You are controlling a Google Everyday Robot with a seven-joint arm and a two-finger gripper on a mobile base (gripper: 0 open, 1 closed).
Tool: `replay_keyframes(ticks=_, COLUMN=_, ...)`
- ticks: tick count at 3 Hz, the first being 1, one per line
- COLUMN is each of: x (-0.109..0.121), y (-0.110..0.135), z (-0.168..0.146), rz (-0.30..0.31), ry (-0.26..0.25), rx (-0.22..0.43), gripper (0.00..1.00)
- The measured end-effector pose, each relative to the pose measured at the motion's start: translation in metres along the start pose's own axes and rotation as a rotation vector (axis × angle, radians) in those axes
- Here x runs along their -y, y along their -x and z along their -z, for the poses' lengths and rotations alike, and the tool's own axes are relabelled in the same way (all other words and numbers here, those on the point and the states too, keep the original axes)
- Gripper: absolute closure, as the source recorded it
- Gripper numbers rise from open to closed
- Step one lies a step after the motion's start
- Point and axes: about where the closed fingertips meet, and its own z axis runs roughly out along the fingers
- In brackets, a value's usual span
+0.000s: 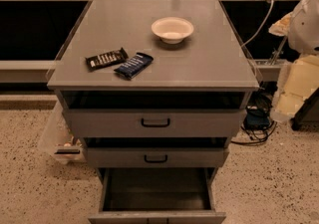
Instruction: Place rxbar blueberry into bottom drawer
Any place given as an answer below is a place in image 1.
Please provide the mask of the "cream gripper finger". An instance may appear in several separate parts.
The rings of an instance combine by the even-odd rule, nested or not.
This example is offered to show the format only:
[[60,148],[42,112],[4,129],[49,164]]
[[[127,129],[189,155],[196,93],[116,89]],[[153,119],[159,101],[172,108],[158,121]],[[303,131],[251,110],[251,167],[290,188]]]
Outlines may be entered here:
[[279,37],[287,36],[290,27],[291,15],[292,13],[288,13],[285,16],[283,16],[280,20],[272,24],[268,29],[268,32],[272,35]]
[[293,63],[285,62],[279,73],[270,117],[278,122],[294,118],[318,88],[318,56],[303,55]]

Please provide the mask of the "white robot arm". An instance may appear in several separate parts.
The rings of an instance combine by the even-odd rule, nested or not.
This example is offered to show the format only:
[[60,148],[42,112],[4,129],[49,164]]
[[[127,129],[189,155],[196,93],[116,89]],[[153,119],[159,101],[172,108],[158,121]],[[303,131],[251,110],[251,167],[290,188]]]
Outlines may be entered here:
[[300,57],[282,66],[270,117],[278,122],[294,118],[319,88],[319,0],[301,0],[288,19],[288,46]]

